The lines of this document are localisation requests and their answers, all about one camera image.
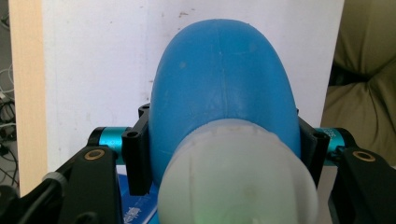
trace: blue balloon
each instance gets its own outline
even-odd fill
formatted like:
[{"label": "blue balloon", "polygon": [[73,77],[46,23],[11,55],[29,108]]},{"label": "blue balloon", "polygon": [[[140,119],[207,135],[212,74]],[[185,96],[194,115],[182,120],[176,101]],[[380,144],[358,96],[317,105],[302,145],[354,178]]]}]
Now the blue balloon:
[{"label": "blue balloon", "polygon": [[241,21],[196,22],[163,53],[148,123],[156,185],[183,138],[216,119],[262,126],[300,157],[297,109],[285,69],[268,40]]}]

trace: cable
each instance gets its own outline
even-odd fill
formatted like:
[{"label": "cable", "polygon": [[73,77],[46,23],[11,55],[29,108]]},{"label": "cable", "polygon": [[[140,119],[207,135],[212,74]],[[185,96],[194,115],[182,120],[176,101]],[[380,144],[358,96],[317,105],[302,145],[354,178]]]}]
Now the cable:
[{"label": "cable", "polygon": [[6,175],[3,175],[3,178],[0,180],[0,184],[2,184],[6,180],[6,177],[7,177]]},{"label": "cable", "polygon": [[8,126],[15,126],[16,123],[7,123],[7,124],[0,124],[0,128],[8,127]]},{"label": "cable", "polygon": [[8,101],[0,105],[0,122],[15,122],[15,103]]},{"label": "cable", "polygon": [[14,85],[14,74],[12,73],[11,75],[11,70],[12,70],[12,64],[10,64],[8,68],[8,79],[12,83],[12,85]]},{"label": "cable", "polygon": [[2,92],[4,95],[6,95],[9,99],[14,100],[13,97],[11,97],[11,96],[9,96],[7,94],[7,93],[10,93],[10,92],[14,92],[14,79],[13,79],[13,77],[11,75],[11,70],[12,70],[12,64],[9,66],[9,68],[6,68],[6,69],[3,69],[3,70],[0,71],[0,76],[3,73],[7,72],[8,79],[12,83],[12,89],[11,90],[7,90],[7,91],[3,90],[3,87],[0,85],[0,92]]},{"label": "cable", "polygon": [[6,30],[9,30],[9,12],[7,12],[6,16],[2,16],[0,19],[1,25],[6,28]]},{"label": "cable", "polygon": [[5,156],[1,156],[4,160],[6,160],[6,161],[12,161],[12,162],[14,162],[14,160],[12,160],[12,159],[9,159],[9,158],[7,158],[7,157],[5,157]]},{"label": "cable", "polygon": [[15,177],[17,176],[17,172],[19,169],[18,160],[17,160],[17,157],[14,155],[14,153],[10,149],[8,150],[8,152],[11,154],[12,158],[14,158],[14,162],[15,162],[15,171],[14,171],[14,175],[12,176],[12,183],[11,183],[11,186],[14,186],[14,183],[16,182]]},{"label": "cable", "polygon": [[42,192],[40,196],[29,206],[18,223],[29,223],[29,219],[32,217],[32,215],[37,212],[37,209],[40,208],[40,206],[43,206],[45,202],[48,202],[48,200],[54,195],[54,192],[57,190],[57,188],[59,188],[58,183],[56,181],[51,181],[44,192]]},{"label": "cable", "polygon": [[[12,175],[9,175],[7,171],[3,170],[2,168],[0,168],[0,171],[3,172],[3,173],[6,174],[9,178],[12,179]],[[17,185],[20,184],[20,182],[18,182],[17,180],[14,179],[14,181],[15,181],[15,183],[17,183]]]}]

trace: white backdrop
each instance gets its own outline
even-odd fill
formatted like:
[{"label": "white backdrop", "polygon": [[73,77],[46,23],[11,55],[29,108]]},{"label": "white backdrop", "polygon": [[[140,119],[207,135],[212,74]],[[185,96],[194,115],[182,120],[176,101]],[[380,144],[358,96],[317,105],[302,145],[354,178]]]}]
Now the white backdrop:
[{"label": "white backdrop", "polygon": [[284,64],[300,116],[319,126],[343,0],[43,0],[49,170],[98,126],[132,126],[171,38],[205,19],[248,22]]}]

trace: black plastic part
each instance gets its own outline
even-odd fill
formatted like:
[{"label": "black plastic part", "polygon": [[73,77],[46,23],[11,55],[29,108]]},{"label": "black plastic part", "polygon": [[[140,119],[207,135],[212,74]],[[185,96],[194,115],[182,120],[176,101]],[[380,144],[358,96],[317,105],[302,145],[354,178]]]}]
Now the black plastic part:
[{"label": "black plastic part", "polygon": [[23,198],[9,186],[0,186],[0,195],[0,223],[54,223],[58,219],[62,188],[55,180],[44,180]]},{"label": "black plastic part", "polygon": [[327,153],[326,160],[331,161],[332,164],[336,165],[337,167],[340,166],[340,160],[346,148],[347,147],[344,146],[337,146],[335,151]]},{"label": "black plastic part", "polygon": [[21,215],[21,200],[11,186],[0,186],[0,223],[16,223]]},{"label": "black plastic part", "polygon": [[355,142],[355,138],[348,130],[343,128],[335,128],[335,130],[337,130],[343,136],[345,143],[343,147],[358,147],[358,145]]},{"label": "black plastic part", "polygon": [[[87,159],[96,149],[104,154],[92,153]],[[74,159],[58,223],[122,223],[120,205],[115,152],[84,147]]]},{"label": "black plastic part", "polygon": [[396,170],[374,152],[346,148],[329,208],[333,223],[396,223]]},{"label": "black plastic part", "polygon": [[301,136],[301,161],[312,175],[316,186],[326,158],[330,137],[312,128],[299,118]]},{"label": "black plastic part", "polygon": [[136,125],[122,135],[122,157],[128,175],[129,193],[145,195],[152,184],[149,160],[149,104],[140,106]]},{"label": "black plastic part", "polygon": [[105,127],[98,127],[98,128],[95,128],[91,132],[91,135],[88,138],[87,147],[98,147],[99,146],[100,137],[102,136],[102,132],[104,129],[105,129]]}]

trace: beige couch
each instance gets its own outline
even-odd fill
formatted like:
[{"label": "beige couch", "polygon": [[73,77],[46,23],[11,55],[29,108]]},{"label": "beige couch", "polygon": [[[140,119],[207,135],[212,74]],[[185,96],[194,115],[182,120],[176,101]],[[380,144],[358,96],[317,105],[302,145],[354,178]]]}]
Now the beige couch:
[{"label": "beige couch", "polygon": [[396,1],[346,0],[322,127],[396,165]]}]

